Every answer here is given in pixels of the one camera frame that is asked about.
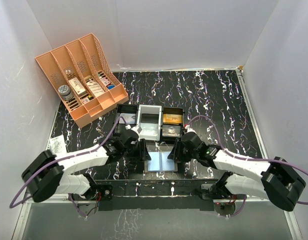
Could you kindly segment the grey leather card holder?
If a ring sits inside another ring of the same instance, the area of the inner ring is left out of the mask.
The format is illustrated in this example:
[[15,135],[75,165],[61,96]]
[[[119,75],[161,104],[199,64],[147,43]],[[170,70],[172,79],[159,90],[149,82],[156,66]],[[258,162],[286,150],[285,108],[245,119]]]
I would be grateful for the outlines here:
[[146,147],[151,160],[144,162],[145,173],[173,173],[178,171],[177,163],[168,158],[173,148],[172,145],[148,141]]

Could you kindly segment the black and white tray set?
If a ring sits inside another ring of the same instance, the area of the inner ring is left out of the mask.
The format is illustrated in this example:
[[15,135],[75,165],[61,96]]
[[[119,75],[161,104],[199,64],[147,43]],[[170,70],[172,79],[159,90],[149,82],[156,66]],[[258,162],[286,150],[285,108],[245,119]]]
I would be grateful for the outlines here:
[[180,107],[161,105],[119,104],[116,108],[116,119],[120,119],[114,136],[119,136],[125,129],[125,123],[131,127],[139,126],[141,139],[173,144],[183,135],[185,111]]

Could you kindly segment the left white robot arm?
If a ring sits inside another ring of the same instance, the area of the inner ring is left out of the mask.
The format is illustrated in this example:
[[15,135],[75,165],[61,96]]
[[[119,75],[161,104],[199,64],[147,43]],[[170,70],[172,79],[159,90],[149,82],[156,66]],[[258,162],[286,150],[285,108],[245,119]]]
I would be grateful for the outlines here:
[[56,155],[45,150],[25,169],[21,178],[36,203],[54,194],[77,194],[87,200],[97,195],[96,182],[86,173],[77,172],[106,166],[122,158],[129,161],[149,161],[140,125],[127,126],[119,136],[107,137],[103,144],[84,150]]

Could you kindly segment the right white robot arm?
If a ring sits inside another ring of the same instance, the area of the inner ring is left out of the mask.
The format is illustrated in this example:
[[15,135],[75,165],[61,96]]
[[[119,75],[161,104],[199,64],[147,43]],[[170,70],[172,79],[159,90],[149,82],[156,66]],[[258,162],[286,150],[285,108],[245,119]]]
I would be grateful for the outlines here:
[[267,199],[276,207],[291,212],[306,187],[303,178],[286,161],[278,158],[260,161],[231,153],[219,145],[206,144],[191,128],[175,140],[168,158],[177,163],[197,160],[204,167],[224,172],[212,186],[202,184],[195,190],[202,198],[249,195]]

